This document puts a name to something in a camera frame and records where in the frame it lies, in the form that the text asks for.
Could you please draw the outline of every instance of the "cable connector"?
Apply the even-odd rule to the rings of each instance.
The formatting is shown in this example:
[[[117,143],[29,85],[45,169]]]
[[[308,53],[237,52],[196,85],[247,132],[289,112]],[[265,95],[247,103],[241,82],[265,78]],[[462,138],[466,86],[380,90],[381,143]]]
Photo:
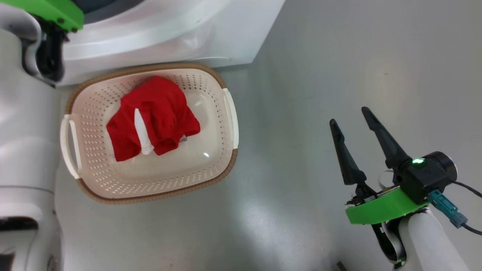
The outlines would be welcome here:
[[[467,223],[467,218],[458,212],[457,206],[448,200],[438,189],[428,194],[428,202],[448,217],[457,229],[460,228],[462,224]]]

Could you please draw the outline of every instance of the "gray floor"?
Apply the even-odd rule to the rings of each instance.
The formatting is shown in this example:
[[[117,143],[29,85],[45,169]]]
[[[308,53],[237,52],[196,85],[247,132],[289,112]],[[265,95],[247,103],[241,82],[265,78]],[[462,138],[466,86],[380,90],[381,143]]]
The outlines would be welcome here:
[[[328,122],[376,185],[385,170],[360,108],[405,150],[441,150],[482,190],[479,1],[287,0],[253,64],[220,69],[236,104],[236,166],[214,186],[124,206],[85,196],[60,164],[66,270],[390,270],[370,227],[350,225]],[[446,194],[481,228],[480,200]],[[435,212],[471,270],[482,238]]]

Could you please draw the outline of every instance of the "white plastic basket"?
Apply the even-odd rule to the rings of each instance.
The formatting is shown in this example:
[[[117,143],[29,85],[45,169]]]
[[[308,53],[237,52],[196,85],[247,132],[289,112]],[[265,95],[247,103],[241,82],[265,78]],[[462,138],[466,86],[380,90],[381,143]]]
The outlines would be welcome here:
[[[133,88],[161,76],[184,92],[201,132],[179,148],[140,154],[117,162],[106,124]],[[69,150],[72,132],[76,163]],[[238,154],[238,120],[223,80],[198,64],[162,64],[131,68],[83,83],[67,103],[60,128],[62,155],[84,192],[101,203],[124,204],[172,197],[223,179]]]

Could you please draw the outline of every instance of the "green plastic part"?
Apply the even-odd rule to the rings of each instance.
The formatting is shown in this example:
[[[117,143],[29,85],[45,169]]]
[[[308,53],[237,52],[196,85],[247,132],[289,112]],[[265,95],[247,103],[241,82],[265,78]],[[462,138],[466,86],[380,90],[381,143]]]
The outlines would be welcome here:
[[[84,13],[70,0],[0,0],[13,7],[53,21],[68,32],[81,30],[84,26]]]
[[[365,204],[345,210],[351,224],[373,225],[403,217],[428,205],[415,204],[400,188]]]

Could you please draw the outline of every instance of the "basket handle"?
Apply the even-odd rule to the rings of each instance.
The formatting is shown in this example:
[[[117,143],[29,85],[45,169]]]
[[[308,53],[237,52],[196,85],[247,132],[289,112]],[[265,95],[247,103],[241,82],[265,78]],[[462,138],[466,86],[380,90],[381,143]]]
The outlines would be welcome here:
[[[234,107],[233,97],[227,88],[224,88],[226,94],[226,100],[228,105],[229,125],[233,134],[233,149],[237,149],[240,141],[240,130],[238,126],[238,115],[236,114],[236,108]]]
[[[74,165],[72,156],[70,155],[70,148],[68,146],[68,127],[72,131],[72,139],[74,143],[75,158],[77,160],[77,166]],[[70,115],[64,115],[62,119],[62,124],[60,125],[60,149],[62,151],[62,156],[64,157],[67,169],[74,176],[74,178],[79,179],[79,170],[82,169],[82,164],[80,162],[79,153],[79,142],[77,140],[77,131],[75,129],[75,123],[70,119]]]

